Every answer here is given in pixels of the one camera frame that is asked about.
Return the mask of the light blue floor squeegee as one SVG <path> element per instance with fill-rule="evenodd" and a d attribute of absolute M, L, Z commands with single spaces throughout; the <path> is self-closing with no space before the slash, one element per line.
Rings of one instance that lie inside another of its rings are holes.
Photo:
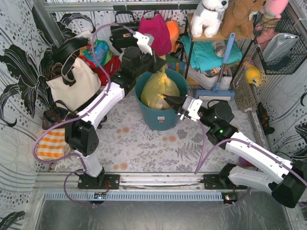
<path fill-rule="evenodd" d="M 228 58 L 231 53 L 231 49 L 235 40 L 236 34 L 231 33 L 226 44 L 226 50 L 224 53 L 224 58 L 221 66 L 221 71 L 219 73 L 216 84 L 213 86 L 211 90 L 196 90 L 196 98 L 203 101 L 210 100 L 224 100 L 224 101 L 232 101 L 235 97 L 235 92 L 233 90 L 221 90 L 220 84 L 223 76 L 223 72 L 225 66 L 227 64 Z"/>

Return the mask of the teal plastic trash bin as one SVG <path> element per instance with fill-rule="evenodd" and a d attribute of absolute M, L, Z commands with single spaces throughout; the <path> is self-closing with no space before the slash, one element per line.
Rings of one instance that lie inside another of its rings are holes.
<path fill-rule="evenodd" d="M 180 91 L 180 96 L 185 96 L 189 91 L 188 83 L 185 78 L 180 73 L 172 69 L 166 69 L 165 73 L 177 85 Z M 176 114 L 176 112 L 173 109 L 154 110 L 145 106 L 141 102 L 141 92 L 151 75 L 152 73 L 146 72 L 137 79 L 136 85 L 134 87 L 135 97 L 139 103 L 141 115 L 149 129 L 166 131 L 174 128 L 178 123 L 179 116 Z"/>

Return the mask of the yellow translucent trash bag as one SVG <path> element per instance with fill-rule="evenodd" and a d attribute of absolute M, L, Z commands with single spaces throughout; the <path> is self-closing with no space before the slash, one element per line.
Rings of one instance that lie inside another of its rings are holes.
<path fill-rule="evenodd" d="M 164 94 L 168 96 L 180 96 L 176 83 L 165 72 L 157 72 L 151 75 L 146 82 L 140 96 L 140 101 L 154 110 L 168 110 L 171 107 L 164 100 Z"/>

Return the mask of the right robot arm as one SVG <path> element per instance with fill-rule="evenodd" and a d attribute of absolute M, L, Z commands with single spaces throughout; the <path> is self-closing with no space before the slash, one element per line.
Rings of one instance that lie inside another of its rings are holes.
<path fill-rule="evenodd" d="M 221 147 L 258 168 L 253 171 L 228 163 L 218 174 L 224 188 L 247 186 L 271 194 L 285 207 L 295 208 L 299 204 L 307 189 L 306 163 L 279 157 L 246 137 L 231 125 L 234 114 L 227 101 L 219 100 L 205 108 L 202 100 L 191 96 L 160 94 L 160 98 L 182 120 L 188 118 L 208 127 L 205 135 L 214 145 L 214 150 Z"/>

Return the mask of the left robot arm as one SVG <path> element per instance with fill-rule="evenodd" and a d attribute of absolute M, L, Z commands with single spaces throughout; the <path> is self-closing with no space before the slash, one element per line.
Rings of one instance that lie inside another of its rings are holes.
<path fill-rule="evenodd" d="M 110 179 L 100 164 L 95 150 L 99 144 L 96 130 L 107 113 L 135 86 L 144 73 L 156 73 L 166 64 L 156 52 L 142 53 L 137 47 L 126 48 L 119 69 L 111 76 L 110 83 L 77 115 L 70 115 L 73 122 L 65 125 L 65 142 L 80 159 L 83 170 L 78 173 L 79 189 L 110 188 Z"/>

